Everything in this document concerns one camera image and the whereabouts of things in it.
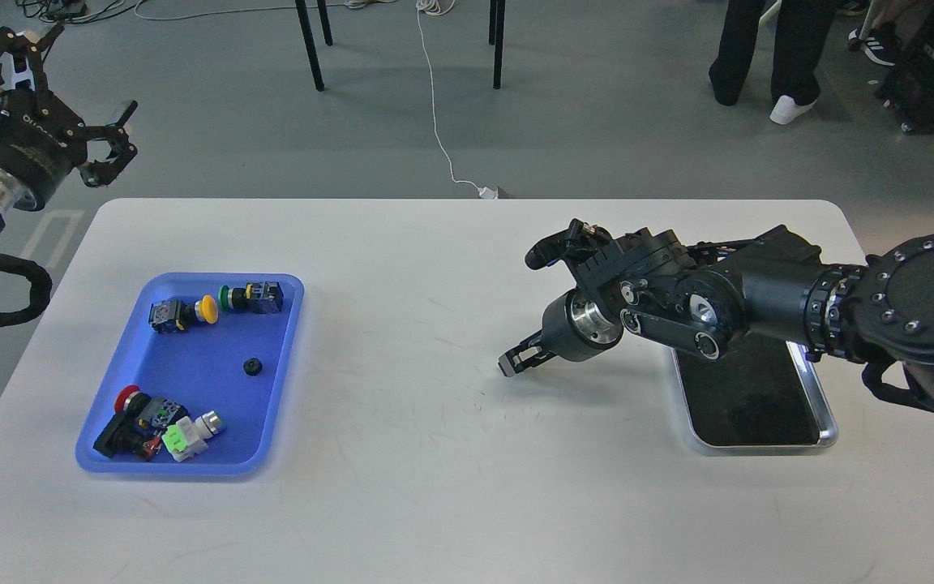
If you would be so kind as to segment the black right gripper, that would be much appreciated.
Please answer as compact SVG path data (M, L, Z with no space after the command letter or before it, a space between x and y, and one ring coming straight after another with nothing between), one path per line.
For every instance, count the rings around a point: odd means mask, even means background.
M520 341L498 359L498 369L505 377L538 368L559 356L580 363L615 347L625 329L612 323L581 290L564 293L549 303L542 313L542 331Z

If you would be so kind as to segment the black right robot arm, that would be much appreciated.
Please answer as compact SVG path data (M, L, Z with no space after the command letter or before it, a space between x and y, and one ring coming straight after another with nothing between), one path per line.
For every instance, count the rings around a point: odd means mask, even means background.
M792 341L808 361L859 363L872 396L934 413L934 234L866 264L824 264L820 247L784 225L686 247L672 230L615 237L574 219L524 262L563 263L575 285L549 303L536 333L500 356L507 377L555 356L587 361L624 333L707 362L755 333Z

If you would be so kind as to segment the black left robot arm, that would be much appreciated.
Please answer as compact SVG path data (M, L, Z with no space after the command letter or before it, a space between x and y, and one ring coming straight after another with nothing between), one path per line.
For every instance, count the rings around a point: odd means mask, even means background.
M126 129L136 102L123 104L114 121L94 126L49 89L44 56L63 29L59 22L40 36L0 28L0 233L8 211L44 209L71 171L88 187L104 187L137 154ZM30 285L28 306L0 313L0 328L44 313L53 285L44 267L0 254L0 273L25 277Z

